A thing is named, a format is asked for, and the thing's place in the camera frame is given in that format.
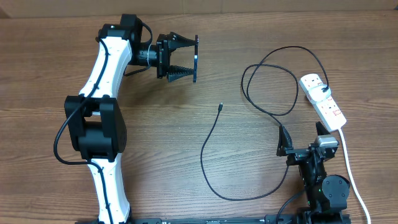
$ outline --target wood grain surface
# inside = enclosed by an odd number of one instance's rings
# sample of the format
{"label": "wood grain surface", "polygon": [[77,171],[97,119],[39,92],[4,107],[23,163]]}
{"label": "wood grain surface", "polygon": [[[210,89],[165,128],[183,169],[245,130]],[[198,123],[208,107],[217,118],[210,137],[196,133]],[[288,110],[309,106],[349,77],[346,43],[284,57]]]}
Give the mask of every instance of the wood grain surface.
{"label": "wood grain surface", "polygon": [[0,19],[8,18],[8,17],[9,16],[7,15],[7,13],[4,12],[4,10],[1,8],[1,5],[0,5]]}
{"label": "wood grain surface", "polygon": [[[273,189],[285,170],[275,155],[278,127],[243,97],[243,70],[286,45],[312,49],[323,62],[344,126],[356,185],[376,223],[398,214],[398,13],[273,12],[206,16],[140,16],[158,34],[199,35],[198,82],[156,79],[156,69],[124,78],[119,105],[128,130],[123,153],[126,195],[136,218],[261,217],[276,213],[302,188],[297,167],[267,198],[228,202],[215,196],[200,169],[200,149],[220,102],[217,127],[204,152],[214,188],[227,197],[251,197]],[[77,95],[93,68],[104,23],[119,16],[0,20],[0,223],[73,223],[92,220],[98,202],[89,169],[66,166],[53,156],[53,139],[65,119],[63,102]],[[193,49],[179,49],[172,64],[193,66]],[[310,54],[293,49],[267,63],[298,78],[321,70]],[[252,99],[269,111],[286,111],[294,100],[292,77],[261,68]],[[316,137],[315,110],[302,90],[291,114],[280,120],[295,147]],[[60,155],[80,159],[68,133]],[[347,177],[343,151],[326,164]],[[305,197],[285,212],[306,206]],[[365,223],[351,190],[353,223]]]}
{"label": "wood grain surface", "polygon": [[393,10],[398,0],[0,0],[11,18]]}

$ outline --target small robot arm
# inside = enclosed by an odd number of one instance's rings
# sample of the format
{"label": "small robot arm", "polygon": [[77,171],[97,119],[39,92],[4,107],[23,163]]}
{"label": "small robot arm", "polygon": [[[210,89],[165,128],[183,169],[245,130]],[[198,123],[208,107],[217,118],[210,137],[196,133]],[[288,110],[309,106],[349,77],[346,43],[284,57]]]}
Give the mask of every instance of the small robot arm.
{"label": "small robot arm", "polygon": [[[141,43],[143,27],[150,32],[151,38]],[[86,85],[78,96],[67,96],[65,100],[65,113],[70,119],[67,124],[73,148],[80,151],[82,159],[91,163],[88,167],[99,201],[99,217],[94,223],[131,223],[131,209],[121,172],[121,154],[127,142],[126,125],[117,102],[121,81],[123,76],[156,67],[157,78],[167,77],[172,82],[193,75],[193,82],[196,82],[198,36],[190,40],[174,32],[160,34],[156,44],[151,45],[150,28],[136,15],[123,14],[120,24],[105,24],[99,30],[97,41],[98,57]],[[189,46],[195,47],[194,68],[170,65],[171,53]],[[126,74],[128,65],[145,68]],[[98,86],[92,93],[97,81]],[[85,120],[92,115],[101,116],[101,122]]]}

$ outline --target power strip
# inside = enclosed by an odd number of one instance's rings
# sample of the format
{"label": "power strip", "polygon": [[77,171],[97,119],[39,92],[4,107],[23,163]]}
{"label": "power strip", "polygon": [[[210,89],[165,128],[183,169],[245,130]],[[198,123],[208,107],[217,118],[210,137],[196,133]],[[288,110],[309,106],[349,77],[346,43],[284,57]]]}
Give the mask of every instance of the power strip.
{"label": "power strip", "polygon": [[323,91],[326,85],[323,84],[322,80],[317,74],[313,73],[304,75],[300,79],[300,86],[306,94],[308,100],[312,103],[315,111],[317,111],[327,130],[329,132],[338,130],[338,132],[340,133],[349,179],[353,186],[354,193],[365,212],[368,224],[371,224],[371,216],[368,209],[366,208],[365,203],[359,195],[358,189],[356,188],[354,182],[353,174],[351,173],[351,168],[349,166],[346,141],[343,135],[343,131],[341,130],[341,127],[343,127],[343,125],[347,122],[346,118],[344,117],[340,108],[337,106],[333,97],[331,97],[330,88],[325,92]]}
{"label": "power strip", "polygon": [[303,76],[300,79],[300,86],[329,132],[343,127],[347,120],[333,97],[331,97],[330,88],[326,93],[316,91],[326,86],[318,74],[313,73]]}

